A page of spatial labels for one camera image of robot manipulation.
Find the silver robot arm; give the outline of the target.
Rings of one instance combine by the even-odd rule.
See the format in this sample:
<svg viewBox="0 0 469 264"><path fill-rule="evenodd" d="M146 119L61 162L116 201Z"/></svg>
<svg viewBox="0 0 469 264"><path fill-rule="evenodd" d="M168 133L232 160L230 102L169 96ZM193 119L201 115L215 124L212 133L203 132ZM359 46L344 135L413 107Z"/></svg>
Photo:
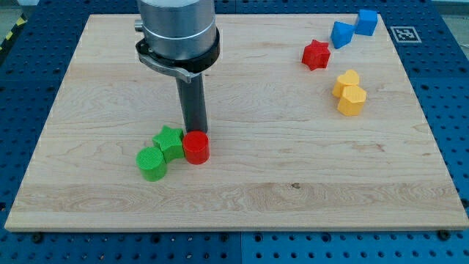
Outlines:
<svg viewBox="0 0 469 264"><path fill-rule="evenodd" d="M137 6L140 62L186 84L215 63L220 34L213 0L138 0Z"/></svg>

